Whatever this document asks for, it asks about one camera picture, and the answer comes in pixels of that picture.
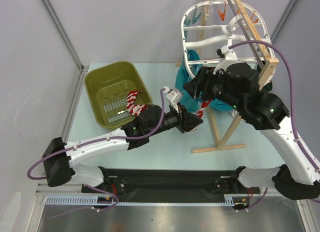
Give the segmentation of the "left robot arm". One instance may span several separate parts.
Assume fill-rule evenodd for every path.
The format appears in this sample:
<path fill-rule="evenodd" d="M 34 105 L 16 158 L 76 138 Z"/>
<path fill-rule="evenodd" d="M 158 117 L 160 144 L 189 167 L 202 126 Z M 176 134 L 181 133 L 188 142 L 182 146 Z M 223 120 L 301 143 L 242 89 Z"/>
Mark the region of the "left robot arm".
<path fill-rule="evenodd" d="M 172 128 L 181 133 L 189 132 L 202 122 L 181 105 L 177 110 L 171 108 L 168 113 L 163 113 L 159 106 L 150 105 L 132 121 L 105 135 L 77 143 L 54 138 L 42 156 L 47 184 L 58 187 L 76 182 L 105 192 L 110 187 L 106 169 L 102 166 L 88 167 L 84 162 L 107 152 L 141 147 L 150 141 L 151 136 Z"/>

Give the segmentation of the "white plastic clip hanger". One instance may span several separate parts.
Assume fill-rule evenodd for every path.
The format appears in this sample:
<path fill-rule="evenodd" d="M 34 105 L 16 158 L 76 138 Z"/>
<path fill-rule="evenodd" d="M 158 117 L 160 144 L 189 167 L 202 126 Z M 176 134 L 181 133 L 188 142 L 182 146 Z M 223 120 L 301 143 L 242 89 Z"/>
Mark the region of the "white plastic clip hanger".
<path fill-rule="evenodd" d="M 271 65 L 264 83 L 275 73 L 278 60 L 261 14 L 239 0 L 208 0 L 191 6 L 182 16 L 181 36 L 185 67 L 193 79 L 201 66 L 219 63 L 217 50 L 227 45 L 237 63 Z"/>

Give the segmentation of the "red white striped sock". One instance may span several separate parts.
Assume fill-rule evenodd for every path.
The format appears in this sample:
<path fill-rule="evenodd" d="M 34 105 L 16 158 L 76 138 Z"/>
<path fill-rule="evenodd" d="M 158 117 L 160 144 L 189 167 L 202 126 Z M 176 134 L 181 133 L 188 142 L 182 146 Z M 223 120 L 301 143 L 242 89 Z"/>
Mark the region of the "red white striped sock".
<path fill-rule="evenodd" d="M 197 102 L 197 106 L 198 106 L 198 110 L 194 113 L 195 116 L 199 117 L 200 119 L 203 117 L 204 115 L 204 110 L 209 106 L 209 104 L 211 103 L 212 101 L 209 100 L 209 101 L 198 101 Z"/>
<path fill-rule="evenodd" d="M 128 93 L 126 98 L 126 109 L 132 116 L 139 116 L 142 112 L 147 109 L 145 104 L 135 104 L 136 98 L 139 95 L 138 90 L 134 90 Z"/>

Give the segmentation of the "teal blue sock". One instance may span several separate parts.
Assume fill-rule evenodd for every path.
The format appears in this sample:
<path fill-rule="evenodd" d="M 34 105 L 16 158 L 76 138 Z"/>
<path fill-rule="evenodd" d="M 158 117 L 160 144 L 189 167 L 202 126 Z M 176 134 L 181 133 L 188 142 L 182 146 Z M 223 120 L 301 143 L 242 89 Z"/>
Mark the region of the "teal blue sock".
<path fill-rule="evenodd" d="M 194 98 L 194 96 L 190 94 L 192 89 L 189 87 L 189 84 L 192 80 L 193 79 L 190 77 L 186 69 L 185 60 L 183 59 L 177 71 L 175 88 L 183 94 L 180 104 L 185 106 L 189 112 L 196 113 L 200 110 L 200 104 L 203 102 L 203 100 Z M 212 100 L 209 104 L 209 107 L 222 112 L 229 112 L 233 110 L 230 106 L 219 101 L 218 99 Z"/>

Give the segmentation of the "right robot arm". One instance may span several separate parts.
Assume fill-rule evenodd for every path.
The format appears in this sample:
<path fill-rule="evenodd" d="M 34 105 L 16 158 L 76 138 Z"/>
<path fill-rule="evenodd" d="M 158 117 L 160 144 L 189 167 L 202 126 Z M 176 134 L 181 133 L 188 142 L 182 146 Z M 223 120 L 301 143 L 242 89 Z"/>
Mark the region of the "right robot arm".
<path fill-rule="evenodd" d="M 274 146 L 284 164 L 270 169 L 239 167 L 230 186 L 242 193 L 251 187 L 276 189 L 291 200 L 316 199 L 320 195 L 320 175 L 302 139 L 297 137 L 292 117 L 282 100 L 259 90 L 259 73 L 247 63 L 227 69 L 201 67 L 183 89 L 203 101 L 218 99 L 233 107 L 248 124 L 260 131 Z"/>

